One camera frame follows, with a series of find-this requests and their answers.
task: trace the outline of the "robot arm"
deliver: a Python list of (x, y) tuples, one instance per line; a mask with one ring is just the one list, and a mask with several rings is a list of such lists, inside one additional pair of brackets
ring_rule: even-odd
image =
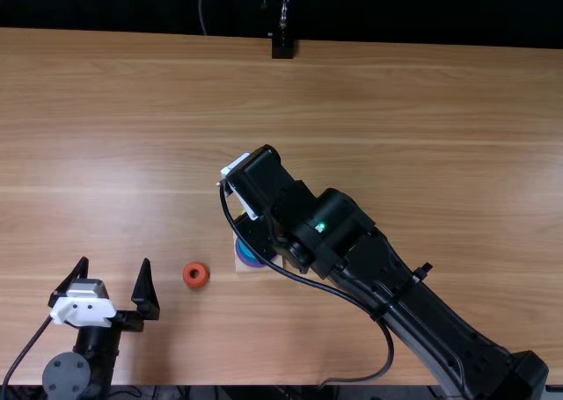
[(327, 189), (315, 197), (269, 146), (222, 174), (245, 205), (236, 223), (247, 243), (281, 254), (301, 273), (311, 268), (360, 301), (416, 353), (448, 396), (540, 398), (546, 364), (531, 351), (510, 353), (473, 329), (423, 283), (432, 266), (413, 272), (346, 194)]

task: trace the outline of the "wood grain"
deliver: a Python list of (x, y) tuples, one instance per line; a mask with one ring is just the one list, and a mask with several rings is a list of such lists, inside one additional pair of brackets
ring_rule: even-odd
[[(362, 312), (236, 275), (218, 171), (273, 144), (315, 193), (349, 193), (455, 311), (563, 381), (563, 52), (0, 30), (0, 373), (82, 255), (125, 308), (144, 257), (162, 319), (114, 383), (316, 383), (384, 360)], [(202, 291), (183, 266), (209, 265)], [(13, 383), (39, 383), (54, 327)], [(434, 380), (400, 342), (384, 384)]]

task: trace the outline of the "black cable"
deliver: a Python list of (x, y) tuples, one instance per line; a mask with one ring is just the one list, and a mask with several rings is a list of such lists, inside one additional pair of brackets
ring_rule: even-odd
[(33, 345), (35, 344), (37, 339), (41, 336), (41, 334), (43, 334), (43, 331), (48, 327), (48, 325), (51, 323), (52, 319), (53, 318), (51, 316), (47, 317), (47, 319), (43, 322), (43, 324), (41, 324), (41, 327), (39, 327), (37, 332), (35, 332), (35, 334), (33, 334), (33, 337), (31, 338), (31, 340), (29, 340), (26, 347), (24, 347), (24, 350), (21, 351), (21, 353), (18, 355), (16, 360), (14, 360), (14, 363), (11, 364), (10, 369), (8, 369), (8, 373), (4, 377), (4, 382), (2, 382), (2, 392), (0, 393), (0, 400), (6, 400), (6, 392), (8, 391), (8, 383), (10, 382), (10, 378), (11, 378), (12, 374), (14, 373), (16, 368), (18, 367), (19, 363), (25, 358), (27, 353), (31, 350), (31, 348), (33, 347)]
[(197, 13), (200, 19), (201, 32), (203, 33), (203, 35), (207, 35), (208, 30), (207, 27), (205, 26), (205, 20), (203, 17), (203, 0), (197, 0)]
[[(326, 284), (318, 283), (316, 281), (305, 279), (304, 277), (293, 274), (292, 272), (278, 266), (277, 264), (274, 264), (269, 259), (262, 257), (249, 243), (246, 242), (244, 236), (242, 235), (242, 233), (240, 232), (240, 230), (237, 227), (237, 224), (235, 223), (234, 219), (232, 218), (232, 215), (230, 215), (229, 206), (227, 205), (226, 193), (227, 193), (227, 182), (226, 182), (226, 180), (223, 179), (221, 181), (221, 187), (219, 189), (219, 197), (221, 199), (221, 207), (223, 208), (223, 213), (225, 215), (225, 218), (227, 219), (227, 222), (229, 222), (229, 225), (232, 228), (232, 231), (235, 232), (235, 235), (237, 235), (238, 239), (242, 243), (245, 244), (245, 246), (250, 250), (252, 255), (254, 255), (254, 257), (258, 261), (262, 262), (263, 264), (266, 264), (267, 266), (272, 268), (274, 271), (276, 271), (276, 272), (278, 272), (278, 273), (280, 273), (280, 274), (282, 274), (282, 275), (284, 275), (284, 276), (286, 276), (286, 277), (288, 277), (288, 278), (290, 278), (294, 281), (303, 283), (306, 286), (318, 288), (319, 290), (323, 290), (323, 291), (330, 293), (332, 295), (336, 295), (339, 298), (344, 299), (345, 301), (348, 301), (348, 302), (352, 303), (353, 305), (357, 306), (358, 308), (363, 310), (365, 313), (367, 313), (370, 317), (373, 316), (373, 311), (369, 307), (367, 307), (362, 302), (358, 301), (356, 298), (349, 295), (348, 293), (345, 293), (345, 292), (339, 290), (338, 288), (330, 287), (330, 286), (327, 286)], [(273, 222), (272, 222), (272, 217), (267, 216), (266, 218), (267, 218), (268, 232), (270, 233), (270, 237), (273, 239), (273, 242), (274, 242), (275, 240), (277, 240), (277, 238), (275, 237), (275, 234), (274, 234), (274, 225), (273, 225)], [(393, 359), (395, 357), (395, 346), (393, 344), (393, 339), (391, 337), (391, 334), (389, 333), (389, 330), (387, 329), (387, 326), (382, 321), (377, 320), (376, 322), (377, 322), (377, 325), (379, 325), (379, 328), (381, 329), (382, 333), (385, 336), (385, 341), (387, 342), (387, 359), (386, 359), (384, 365), (381, 367), (381, 369), (379, 369), (377, 372), (375, 372), (372, 375), (367, 375), (367, 376), (360, 377), (360, 378), (328, 378), (318, 385), (318, 389), (324, 388), (324, 386), (326, 384), (329, 384), (329, 383), (338, 383), (338, 384), (354, 384), (354, 383), (356, 383), (357, 384), (359, 382), (374, 381), (376, 379), (381, 378), (382, 376), (384, 376), (387, 373), (387, 371), (389, 371), (389, 369), (391, 368), (391, 365), (393, 364)]]
[(179, 389), (179, 385), (176, 386), (176, 390), (179, 392), (180, 396), (184, 399), (184, 400), (189, 400), (190, 398), (190, 391), (192, 390), (192, 386), (188, 385), (188, 386), (184, 386), (184, 392), (182, 393), (182, 390)]
[(109, 396), (107, 396), (107, 398), (117, 396), (118, 394), (129, 394), (130, 396), (136, 398), (141, 398), (143, 396), (141, 390), (139, 390), (135, 385), (128, 385), (128, 388), (135, 389), (136, 393), (132, 393), (131, 391), (127, 391), (126, 389), (120, 389), (119, 391), (114, 391), (113, 393), (111, 393)]
[(335, 384), (358, 384), (360, 382), (368, 382), (380, 379), (382, 376), (387, 374), (387, 371), (391, 369), (391, 365), (393, 364), (393, 359), (395, 357), (395, 345), (393, 344), (393, 339), (391, 338), (391, 334), (387, 329), (387, 326), (382, 321), (376, 321), (379, 328), (381, 328), (382, 333), (385, 336), (385, 341), (387, 342), (387, 359), (385, 360), (384, 365), (374, 374), (359, 377), (359, 378), (328, 378), (321, 382), (318, 385), (318, 389), (324, 388), (326, 384), (335, 383)]

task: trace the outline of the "black clamp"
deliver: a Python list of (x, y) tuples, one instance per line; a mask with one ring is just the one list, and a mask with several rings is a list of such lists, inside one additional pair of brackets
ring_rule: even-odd
[(414, 286), (416, 286), (419, 282), (423, 281), (424, 279), (426, 279), (428, 277), (428, 273), (430, 272), (430, 270), (433, 268), (432, 264), (430, 263), (426, 263), (423, 266), (419, 266), (416, 270), (414, 270), (413, 272), (413, 277), (407, 282), (405, 283), (398, 291), (397, 293), (395, 293), (391, 299), (389, 299), (389, 301), (383, 305), (381, 305), (379, 308), (377, 308), (376, 310), (373, 311), (373, 313), (371, 315), (369, 315), (369, 317), (373, 320), (373, 321), (379, 321), (381, 318), (383, 318), (383, 316), (389, 312), (389, 309), (392, 308), (392, 305), (395, 305), (399, 298), (408, 290), (410, 290), (411, 288), (413, 288)]

